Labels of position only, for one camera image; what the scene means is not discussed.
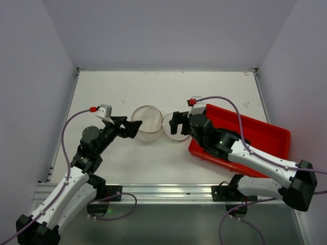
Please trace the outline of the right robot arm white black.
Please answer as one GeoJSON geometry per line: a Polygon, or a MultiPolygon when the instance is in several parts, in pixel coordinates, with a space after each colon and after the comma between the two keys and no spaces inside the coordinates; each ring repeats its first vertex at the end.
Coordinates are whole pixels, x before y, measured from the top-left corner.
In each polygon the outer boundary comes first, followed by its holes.
{"type": "Polygon", "coordinates": [[[174,112],[169,125],[171,134],[176,134],[178,125],[181,125],[182,134],[190,135],[210,156],[244,165],[265,175],[264,178],[234,175],[227,189],[232,200],[262,196],[282,200],[298,211],[308,211],[318,183],[310,162],[293,162],[260,151],[250,146],[243,134],[215,128],[203,113],[174,112]]]}

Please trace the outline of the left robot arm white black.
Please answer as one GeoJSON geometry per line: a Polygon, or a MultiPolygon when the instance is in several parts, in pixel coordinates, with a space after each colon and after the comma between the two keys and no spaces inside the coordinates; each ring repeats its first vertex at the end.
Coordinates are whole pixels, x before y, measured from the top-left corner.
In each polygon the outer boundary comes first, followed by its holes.
{"type": "Polygon", "coordinates": [[[63,179],[37,209],[16,221],[18,243],[58,244],[64,229],[89,202],[104,200],[105,180],[95,175],[101,155],[116,137],[134,138],[141,125],[140,120],[122,116],[113,117],[102,129],[85,128],[63,179]]]}

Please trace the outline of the white mesh laundry bag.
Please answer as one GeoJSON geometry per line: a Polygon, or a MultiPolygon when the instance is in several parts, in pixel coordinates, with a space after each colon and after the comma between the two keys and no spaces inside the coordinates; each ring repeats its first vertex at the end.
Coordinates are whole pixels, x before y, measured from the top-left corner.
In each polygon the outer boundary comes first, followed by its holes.
{"type": "Polygon", "coordinates": [[[163,116],[158,108],[150,105],[137,108],[131,115],[132,121],[142,121],[136,139],[143,143],[150,143],[160,138],[162,134],[165,134],[173,141],[182,142],[187,140],[189,135],[182,135],[182,125],[178,125],[176,134],[171,134],[169,122],[172,116],[172,112],[163,116]]]}

